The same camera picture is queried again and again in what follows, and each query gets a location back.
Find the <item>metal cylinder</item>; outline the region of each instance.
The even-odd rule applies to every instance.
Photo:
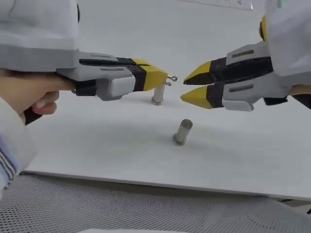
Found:
[[[159,106],[163,103],[165,86],[165,83],[163,83],[155,88],[154,96],[151,98],[151,101],[154,105]]]
[[[187,136],[192,129],[193,123],[189,119],[184,119],[178,128],[177,133],[173,135],[173,142],[178,145],[182,146],[186,143]]]

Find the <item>yellow part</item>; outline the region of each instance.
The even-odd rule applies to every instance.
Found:
[[[147,74],[143,91],[149,91],[164,83],[168,73],[153,66],[141,66]]]
[[[137,59],[137,58],[132,58],[132,60],[137,64],[137,65],[150,65],[149,62],[142,60],[142,59]]]
[[[199,74],[208,73],[210,69],[210,63],[211,61],[205,62],[204,64],[200,65],[194,72],[192,72],[187,78],[185,78],[184,81],[192,79]]]
[[[207,87],[208,86],[202,86],[197,89],[194,89],[182,95],[180,98],[182,101],[191,103],[195,106],[206,108],[206,109],[213,109],[213,107],[210,105],[210,103],[206,99]]]
[[[266,31],[266,16],[261,19],[262,34],[265,42],[268,42],[267,31]]]

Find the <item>black handle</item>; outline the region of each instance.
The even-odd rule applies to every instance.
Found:
[[[29,109],[27,109],[27,110],[24,112],[24,115],[25,115],[25,119],[26,119],[25,125],[29,125],[30,123],[32,123],[32,122],[34,122],[35,120],[38,120],[40,117],[42,117],[42,115],[39,115],[39,114],[37,114],[37,113],[34,113],[32,107],[30,107]]]
[[[292,96],[295,100],[305,105],[307,108],[311,109],[311,95],[301,94]]]

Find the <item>gray mesh chair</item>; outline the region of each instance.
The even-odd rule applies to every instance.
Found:
[[[269,198],[19,176],[0,201],[0,233],[145,229],[311,233],[311,218]]]

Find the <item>human hand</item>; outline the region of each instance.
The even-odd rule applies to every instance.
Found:
[[[296,85],[292,88],[290,96],[311,94],[311,85]]]
[[[52,73],[22,73],[0,69],[0,97],[25,122],[24,111],[32,107],[39,115],[56,111],[60,90],[72,90],[73,84]]]

